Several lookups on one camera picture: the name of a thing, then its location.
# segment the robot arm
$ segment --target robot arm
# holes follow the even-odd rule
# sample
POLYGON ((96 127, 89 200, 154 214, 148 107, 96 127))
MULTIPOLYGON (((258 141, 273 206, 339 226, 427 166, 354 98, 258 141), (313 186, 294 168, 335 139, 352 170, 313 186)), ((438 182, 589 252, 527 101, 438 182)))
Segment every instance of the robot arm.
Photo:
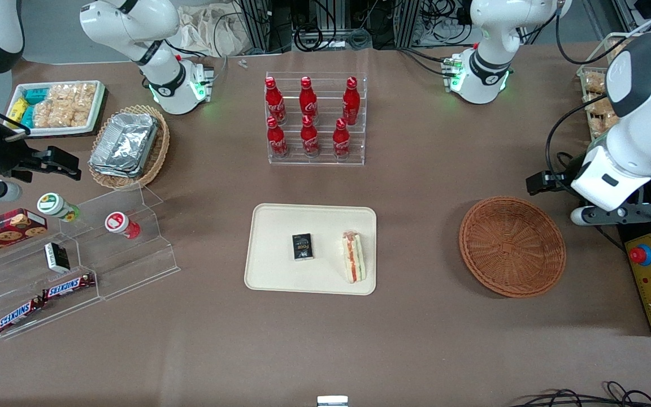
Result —
POLYGON ((163 40, 177 33, 179 16, 169 0, 108 0, 80 10, 88 37, 109 46, 140 66, 162 108, 184 114, 206 100, 201 64, 179 61, 163 40))
POLYGON ((564 15, 571 0, 474 0, 471 18, 481 29, 478 48, 455 54, 462 62, 450 90, 471 103, 489 103, 503 89, 511 60, 519 49, 517 27, 546 23, 561 8, 564 15))
POLYGON ((571 187, 613 211, 651 179, 651 33, 612 61, 606 87, 620 120, 589 147, 571 187))

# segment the coca-cola bottle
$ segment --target coca-cola bottle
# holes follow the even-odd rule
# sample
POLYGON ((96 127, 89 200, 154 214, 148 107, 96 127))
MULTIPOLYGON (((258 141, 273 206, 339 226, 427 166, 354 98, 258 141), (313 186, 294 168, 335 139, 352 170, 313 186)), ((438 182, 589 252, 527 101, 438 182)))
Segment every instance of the coca-cola bottle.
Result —
POLYGON ((273 116, 268 118, 268 143, 274 158, 284 159, 288 156, 288 144, 285 142, 283 129, 278 126, 278 120, 273 116))
POLYGON ((351 134, 346 129, 346 120, 342 118, 336 120, 336 131, 333 132, 333 153, 336 155, 336 160, 348 159, 350 141, 351 134))
POLYGON ((311 116, 303 116, 303 128, 300 129, 300 139, 303 141, 303 149, 305 156, 309 159, 314 159, 320 154, 318 148, 318 131, 313 127, 313 119, 311 116))
POLYGON ((285 101, 283 95, 276 86, 276 80, 272 76, 266 78, 266 103, 268 104, 268 111, 271 116, 276 118, 278 123, 284 124, 286 120, 285 115, 285 101))
POLYGON ((307 76, 300 78, 300 111, 303 116, 310 116, 313 124, 318 124, 318 98, 307 76))
POLYGON ((358 80, 352 76, 346 80, 346 93, 343 94, 343 118, 348 126, 356 124, 361 96, 358 94, 358 80))

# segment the cookie box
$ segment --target cookie box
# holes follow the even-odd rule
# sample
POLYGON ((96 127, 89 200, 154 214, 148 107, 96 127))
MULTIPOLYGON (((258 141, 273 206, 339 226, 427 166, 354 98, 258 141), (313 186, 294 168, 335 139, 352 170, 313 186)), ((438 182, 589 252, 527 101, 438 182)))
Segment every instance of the cookie box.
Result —
POLYGON ((23 208, 0 215, 0 249, 47 233, 47 221, 23 208))

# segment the table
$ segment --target table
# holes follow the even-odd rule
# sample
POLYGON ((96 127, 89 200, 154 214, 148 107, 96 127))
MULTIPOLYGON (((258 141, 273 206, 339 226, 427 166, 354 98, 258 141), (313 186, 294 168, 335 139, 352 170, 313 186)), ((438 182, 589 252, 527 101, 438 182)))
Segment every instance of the table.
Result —
MULTIPOLYGON (((525 191, 524 178, 545 168, 548 131, 580 101, 576 67, 553 46, 525 46, 513 66, 506 90, 475 106, 394 51, 248 57, 247 70, 230 62, 211 103, 167 116, 170 152, 150 184, 182 270, 0 341, 0 405, 314 405, 326 394, 354 406, 509 405, 550 388, 603 396, 607 379, 651 394, 651 337, 625 257, 569 222, 567 194, 525 191), (365 167, 271 167, 268 70, 368 72, 365 167), (495 195, 530 199, 563 232, 567 268, 544 296, 502 298, 460 258, 463 215, 495 195), (247 289, 251 211, 263 202, 373 208, 375 293, 247 289)), ((152 104, 130 63, 15 70, 15 83, 90 79, 111 92, 106 115, 152 104)), ((553 149, 579 152, 588 139, 575 114, 553 149)), ((107 192, 86 170, 91 142, 31 142, 77 154, 85 173, 79 183, 34 175, 20 205, 49 190, 72 202, 107 192)), ((0 213, 9 208, 0 203, 0 213)))

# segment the brown woven basket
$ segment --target brown woven basket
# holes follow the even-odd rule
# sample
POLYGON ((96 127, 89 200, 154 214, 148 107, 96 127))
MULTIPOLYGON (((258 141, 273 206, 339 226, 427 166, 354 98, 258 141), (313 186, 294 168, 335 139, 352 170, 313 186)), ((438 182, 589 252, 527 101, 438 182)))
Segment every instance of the brown woven basket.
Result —
POLYGON ((566 248, 544 211, 511 196, 480 201, 463 217, 459 248, 474 276, 507 297, 539 296, 561 278, 566 248))
MULTIPOLYGON (((96 172, 92 167, 90 167, 90 173, 92 178, 97 181, 97 183, 103 187, 108 188, 123 188, 127 185, 139 182, 140 185, 144 186, 152 182, 157 176, 157 173, 160 172, 162 164, 165 163, 165 155, 167 155, 167 149, 170 147, 170 129, 167 128, 167 123, 165 123, 165 118, 162 117, 162 114, 150 106, 130 106, 125 107, 124 109, 118 111, 118 113, 133 113, 133 114, 150 114, 153 118, 156 118, 158 121, 157 133, 155 134, 155 142, 152 144, 152 149, 150 150, 150 155, 147 158, 145 163, 145 170, 142 172, 142 175, 138 178, 126 178, 126 177, 113 177, 112 175, 104 175, 96 172)), ((110 116, 109 119, 102 125, 100 131, 97 133, 94 145, 92 146, 92 152, 97 148, 104 129, 107 127, 107 124, 110 123, 111 119, 114 118, 114 114, 110 116)))

